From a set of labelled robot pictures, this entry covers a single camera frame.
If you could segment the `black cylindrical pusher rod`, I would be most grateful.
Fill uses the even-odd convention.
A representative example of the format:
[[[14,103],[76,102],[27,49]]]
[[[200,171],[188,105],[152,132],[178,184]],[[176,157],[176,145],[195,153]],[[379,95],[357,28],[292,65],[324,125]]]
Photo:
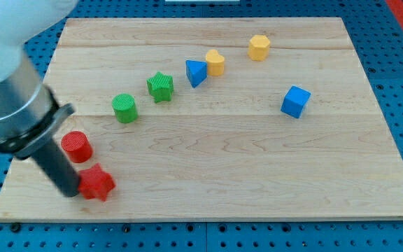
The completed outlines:
[[[65,197],[74,197],[80,177],[53,139],[31,154],[37,165]]]

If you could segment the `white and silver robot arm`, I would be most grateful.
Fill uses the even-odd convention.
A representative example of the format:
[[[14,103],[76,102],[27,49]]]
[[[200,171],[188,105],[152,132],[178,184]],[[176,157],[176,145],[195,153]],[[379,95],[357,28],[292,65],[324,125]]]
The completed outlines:
[[[65,18],[77,3],[0,1],[0,153],[33,158],[65,197],[78,194],[80,179],[53,136],[74,109],[58,104],[23,46]]]

